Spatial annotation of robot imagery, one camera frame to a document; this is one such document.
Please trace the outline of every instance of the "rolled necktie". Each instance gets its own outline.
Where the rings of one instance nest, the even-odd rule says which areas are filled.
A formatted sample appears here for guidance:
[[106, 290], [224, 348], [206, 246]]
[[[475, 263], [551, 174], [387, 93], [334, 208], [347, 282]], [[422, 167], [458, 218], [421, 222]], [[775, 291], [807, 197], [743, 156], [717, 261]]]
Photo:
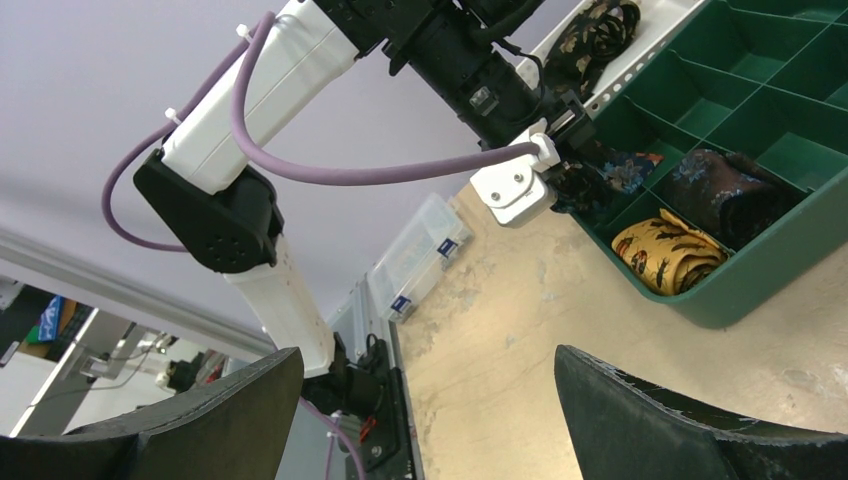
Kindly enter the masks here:
[[692, 289], [727, 260], [709, 235], [665, 209], [660, 218], [619, 233], [612, 248], [648, 288], [664, 296]]
[[557, 213], [604, 212], [620, 197], [637, 193], [662, 155], [619, 152], [600, 142], [560, 152], [563, 162], [546, 180], [557, 194]]
[[739, 250], [803, 199], [803, 194], [745, 155], [690, 152], [659, 185], [684, 218]]
[[595, 0], [565, 27], [545, 62], [545, 85], [557, 93], [574, 90], [581, 100], [606, 66], [633, 42], [641, 19], [633, 0]]

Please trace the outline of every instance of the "black cable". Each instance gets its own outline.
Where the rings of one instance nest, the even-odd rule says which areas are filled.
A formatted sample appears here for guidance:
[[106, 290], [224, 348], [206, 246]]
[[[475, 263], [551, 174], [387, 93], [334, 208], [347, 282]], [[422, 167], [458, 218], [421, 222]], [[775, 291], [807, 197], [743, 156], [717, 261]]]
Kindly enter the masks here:
[[[88, 353], [92, 353], [92, 354], [98, 354], [99, 353], [97, 350], [94, 350], [93, 348], [88, 348], [87, 346], [79, 343], [76, 339], [71, 339], [71, 344], [82, 348], [83, 350], [87, 351]], [[113, 361], [114, 362], [126, 362], [128, 360], [135, 360], [136, 358], [143, 357], [146, 353], [150, 352], [151, 350], [154, 350], [154, 347], [152, 345], [148, 349], [142, 350], [141, 352], [139, 352], [135, 355], [130, 355], [129, 357], [108, 357], [108, 358], [101, 359], [101, 360], [106, 360], [106, 361], [109, 361], [109, 362], [113, 362]]]
[[547, 93], [545, 87], [545, 66], [542, 64], [542, 60], [539, 57], [537, 57], [536, 55], [531, 55], [529, 53], [522, 52], [521, 47], [509, 43], [508, 41], [506, 41], [506, 39], [501, 38], [495, 43], [497, 43], [499, 47], [503, 48], [512, 55], [515, 55], [516, 57], [523, 57], [529, 59], [531, 62], [533, 62], [534, 65], [536, 65], [536, 69], [539, 71], [539, 100], [536, 102], [536, 106], [533, 107], [533, 111], [531, 111], [526, 116], [515, 120], [514, 122], [511, 122], [513, 125], [526, 126], [534, 120], [534, 118], [539, 114], [539, 111], [544, 105], [545, 94]]
[[365, 337], [365, 350], [370, 352], [371, 347], [373, 347], [374, 345], [377, 344], [377, 340], [379, 340], [379, 338], [377, 338], [377, 335], [374, 335], [373, 333], [369, 333], [368, 336]]
[[29, 407], [27, 407], [27, 408], [35, 407], [37, 405], [41, 405], [44, 402], [48, 402], [50, 400], [53, 400], [53, 399], [56, 399], [56, 398], [59, 398], [59, 397], [64, 397], [65, 395], [72, 395], [74, 393], [96, 392], [96, 391], [99, 391], [99, 390], [117, 390], [119, 388], [122, 388], [122, 387], [126, 386], [128, 383], [130, 383], [130, 380], [133, 379], [135, 374], [138, 373], [139, 370], [141, 370], [141, 366], [144, 365], [144, 362], [147, 360], [147, 356], [150, 354], [150, 352], [152, 350], [153, 350], [153, 347], [150, 347], [144, 352], [144, 358], [140, 362], [138, 362], [138, 365], [136, 365], [135, 369], [132, 371], [132, 373], [130, 373], [130, 376], [127, 377], [126, 380], [121, 382], [119, 385], [112, 385], [111, 387], [78, 388], [76, 390], [68, 390], [67, 392], [59, 392], [55, 395], [50, 395], [49, 397], [44, 397], [41, 400], [39, 400], [39, 401], [37, 401], [33, 404], [30, 404]]
[[544, 0], [526, 0], [520, 7], [501, 19], [500, 22], [490, 25], [488, 28], [478, 28], [471, 31], [471, 39], [478, 45], [488, 45], [504, 37], [508, 37], [518, 30]]

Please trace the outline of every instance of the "white cable clip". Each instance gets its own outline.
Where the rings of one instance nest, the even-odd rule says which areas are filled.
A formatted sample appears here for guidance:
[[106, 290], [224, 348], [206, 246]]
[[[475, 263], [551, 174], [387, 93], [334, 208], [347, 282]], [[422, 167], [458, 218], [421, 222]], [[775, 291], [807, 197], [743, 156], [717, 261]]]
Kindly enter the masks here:
[[177, 117], [177, 111], [176, 111], [176, 110], [174, 110], [173, 108], [169, 108], [169, 109], [165, 110], [165, 118], [167, 118], [168, 120], [170, 120], [170, 121], [172, 121], [172, 122], [176, 123], [177, 125], [179, 125], [179, 124], [183, 123], [183, 121], [182, 121], [182, 120], [180, 120], [180, 119]]
[[250, 27], [248, 27], [247, 25], [242, 23], [241, 25], [236, 27], [236, 33], [239, 37], [247, 40], [247, 43], [253, 42], [253, 37], [250, 36]]
[[[333, 420], [338, 420], [339, 418], [342, 418], [342, 413], [337, 410], [337, 411], [330, 414], [330, 418], [332, 418]], [[338, 436], [339, 436], [339, 434], [337, 434], [333, 431], [327, 432], [327, 438], [333, 438], [333, 437], [338, 437]]]

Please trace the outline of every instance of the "wooden table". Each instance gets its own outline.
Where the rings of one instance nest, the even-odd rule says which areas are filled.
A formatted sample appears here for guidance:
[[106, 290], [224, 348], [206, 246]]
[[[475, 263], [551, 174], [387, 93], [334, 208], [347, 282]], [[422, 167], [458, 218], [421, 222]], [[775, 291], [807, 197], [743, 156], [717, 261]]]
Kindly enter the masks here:
[[510, 230], [470, 186], [455, 201], [475, 239], [398, 328], [428, 480], [581, 478], [559, 344], [727, 410], [848, 432], [848, 248], [706, 330], [641, 297], [571, 217]]

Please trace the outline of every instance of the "clear plastic container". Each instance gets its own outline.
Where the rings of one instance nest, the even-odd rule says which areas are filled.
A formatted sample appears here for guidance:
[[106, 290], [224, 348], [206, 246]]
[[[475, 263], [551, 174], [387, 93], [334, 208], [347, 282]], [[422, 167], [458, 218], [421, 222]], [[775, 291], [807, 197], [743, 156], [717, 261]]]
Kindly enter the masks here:
[[402, 322], [444, 274], [471, 232], [436, 194], [418, 209], [367, 274], [377, 315]]

